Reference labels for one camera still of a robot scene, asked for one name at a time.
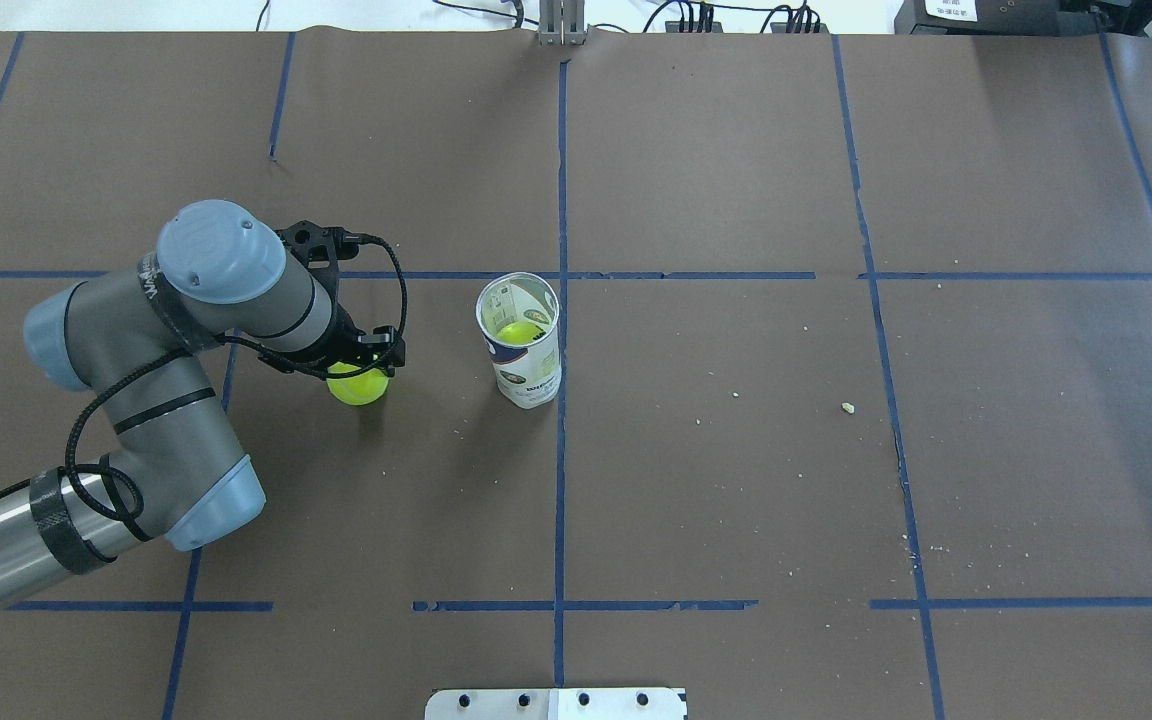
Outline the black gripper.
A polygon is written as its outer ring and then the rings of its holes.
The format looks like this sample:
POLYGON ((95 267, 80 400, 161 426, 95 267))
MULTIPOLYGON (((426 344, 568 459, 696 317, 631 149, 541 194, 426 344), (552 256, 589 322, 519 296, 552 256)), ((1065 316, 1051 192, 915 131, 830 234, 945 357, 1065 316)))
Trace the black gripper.
POLYGON ((380 325, 370 333, 343 325, 329 338, 328 376, 355 377, 379 370, 385 377, 396 376, 406 366, 407 348, 401 329, 380 325))

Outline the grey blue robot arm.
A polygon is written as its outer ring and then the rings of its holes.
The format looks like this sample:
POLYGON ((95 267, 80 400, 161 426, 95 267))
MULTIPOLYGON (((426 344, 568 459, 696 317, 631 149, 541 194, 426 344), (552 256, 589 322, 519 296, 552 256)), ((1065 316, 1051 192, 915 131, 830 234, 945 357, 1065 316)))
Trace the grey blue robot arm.
POLYGON ((312 222, 280 229, 236 202, 180 209, 131 270, 32 306, 26 353, 51 382, 91 392, 61 458, 0 492, 0 611, 164 538, 189 552, 266 503, 200 356, 244 347, 278 372, 343 381, 404 365, 404 325, 361 331, 339 264, 376 236, 312 222))

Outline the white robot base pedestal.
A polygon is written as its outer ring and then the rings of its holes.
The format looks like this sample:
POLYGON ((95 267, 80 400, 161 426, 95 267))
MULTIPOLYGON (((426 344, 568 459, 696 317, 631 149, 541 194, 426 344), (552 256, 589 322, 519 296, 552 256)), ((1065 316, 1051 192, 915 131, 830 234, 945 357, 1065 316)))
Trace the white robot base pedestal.
POLYGON ((685 691, 668 687, 444 689, 425 719, 687 719, 685 691))

